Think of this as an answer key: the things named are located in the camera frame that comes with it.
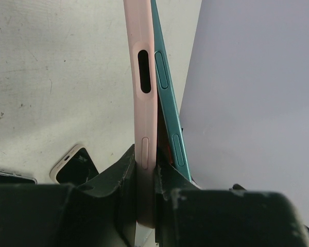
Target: black slot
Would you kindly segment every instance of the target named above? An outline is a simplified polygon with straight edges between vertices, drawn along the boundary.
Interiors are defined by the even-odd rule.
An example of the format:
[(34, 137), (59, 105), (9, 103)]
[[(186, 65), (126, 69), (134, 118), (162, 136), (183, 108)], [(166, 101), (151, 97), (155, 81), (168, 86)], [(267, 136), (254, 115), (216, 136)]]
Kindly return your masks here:
[(151, 91), (150, 83), (150, 68), (149, 68), (149, 54), (146, 50), (141, 50), (138, 54), (141, 90), (147, 94)]

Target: teal phone case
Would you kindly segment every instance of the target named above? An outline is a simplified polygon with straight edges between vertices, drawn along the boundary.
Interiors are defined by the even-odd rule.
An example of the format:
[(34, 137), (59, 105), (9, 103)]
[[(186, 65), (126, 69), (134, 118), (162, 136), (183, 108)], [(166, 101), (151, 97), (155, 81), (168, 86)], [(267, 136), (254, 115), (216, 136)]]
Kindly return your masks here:
[(191, 174), (186, 157), (179, 112), (177, 109), (173, 83), (171, 81), (163, 33), (161, 30), (156, 0), (151, 0), (154, 57), (156, 60), (157, 88), (167, 128), (171, 155), (175, 168), (189, 181)]

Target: scratched white surface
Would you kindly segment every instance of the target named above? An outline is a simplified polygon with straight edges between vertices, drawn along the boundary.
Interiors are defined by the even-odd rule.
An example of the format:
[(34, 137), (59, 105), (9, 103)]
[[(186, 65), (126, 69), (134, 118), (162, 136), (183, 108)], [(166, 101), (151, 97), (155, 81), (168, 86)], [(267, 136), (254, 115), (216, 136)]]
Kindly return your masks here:
[(309, 226), (309, 1), (204, 0), (180, 117), (201, 187), (282, 192)]
[[(158, 0), (178, 105), (201, 0)], [(0, 1), (0, 168), (50, 183), (75, 143), (101, 172), (133, 143), (123, 1)]]

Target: smartphone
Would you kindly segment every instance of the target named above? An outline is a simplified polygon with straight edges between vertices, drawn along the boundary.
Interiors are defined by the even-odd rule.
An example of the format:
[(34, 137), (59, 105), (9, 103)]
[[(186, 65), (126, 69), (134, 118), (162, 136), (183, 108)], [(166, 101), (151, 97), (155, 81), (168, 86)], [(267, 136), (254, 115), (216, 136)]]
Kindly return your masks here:
[(157, 88), (169, 141), (169, 151), (174, 167), (190, 182), (191, 173), (186, 156), (179, 112), (170, 76), (164, 38), (161, 30), (156, 0), (151, 0), (154, 57), (156, 61)]
[(157, 158), (157, 80), (150, 0), (124, 0), (134, 92), (134, 136), (139, 224), (154, 228)]
[(0, 170), (0, 184), (37, 184), (37, 180), (15, 172)]
[(49, 176), (55, 183), (79, 186), (98, 174), (86, 148), (77, 144), (51, 169)]

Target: teal button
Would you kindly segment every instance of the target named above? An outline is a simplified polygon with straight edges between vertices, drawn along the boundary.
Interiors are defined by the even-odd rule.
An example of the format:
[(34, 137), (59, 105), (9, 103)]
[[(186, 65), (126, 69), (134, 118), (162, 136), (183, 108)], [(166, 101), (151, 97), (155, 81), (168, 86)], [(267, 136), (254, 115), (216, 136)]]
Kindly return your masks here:
[(177, 156), (177, 163), (179, 166), (184, 166), (180, 138), (177, 134), (173, 135), (173, 143), (174, 143), (175, 153)]
[(158, 70), (158, 75), (159, 75), (160, 86), (163, 89), (166, 89), (166, 88), (168, 88), (168, 82), (167, 82), (167, 77), (166, 77), (166, 71), (165, 71), (163, 56), (161, 55), (160, 52), (157, 52), (154, 55), (154, 58), (156, 60), (156, 65), (157, 65), (157, 70)]

